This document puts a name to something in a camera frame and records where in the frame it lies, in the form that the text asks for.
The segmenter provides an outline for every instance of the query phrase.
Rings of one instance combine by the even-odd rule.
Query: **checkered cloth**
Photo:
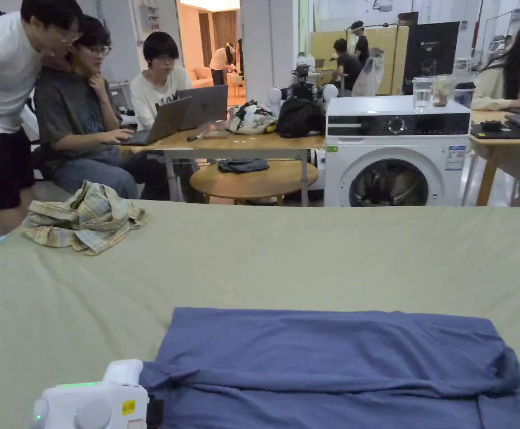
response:
[[[99,255],[143,228],[148,213],[120,198],[114,189],[85,182],[63,203],[33,201],[23,234],[42,246],[69,247]]]

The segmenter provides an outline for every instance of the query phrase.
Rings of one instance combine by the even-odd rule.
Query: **bed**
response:
[[[0,244],[0,427],[155,359],[175,307],[487,317],[520,358],[520,209],[139,204],[147,227],[98,257]]]

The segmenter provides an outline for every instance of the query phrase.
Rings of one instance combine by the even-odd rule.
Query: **gray laptop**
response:
[[[225,121],[228,115],[228,86],[186,89],[179,91],[179,99],[191,97],[192,101],[181,130],[191,130],[207,122]]]
[[[158,113],[153,127],[135,133],[129,140],[121,143],[122,146],[147,146],[155,141],[164,139],[180,131],[180,124],[184,121],[190,106],[191,98],[183,98],[158,106]]]

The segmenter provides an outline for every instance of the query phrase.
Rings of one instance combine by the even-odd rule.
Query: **black shorts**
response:
[[[0,209],[19,207],[20,191],[35,183],[31,144],[25,131],[0,134]]]

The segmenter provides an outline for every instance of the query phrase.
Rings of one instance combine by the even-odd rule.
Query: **washing machine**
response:
[[[470,110],[413,107],[412,96],[333,99],[325,206],[459,206]]]

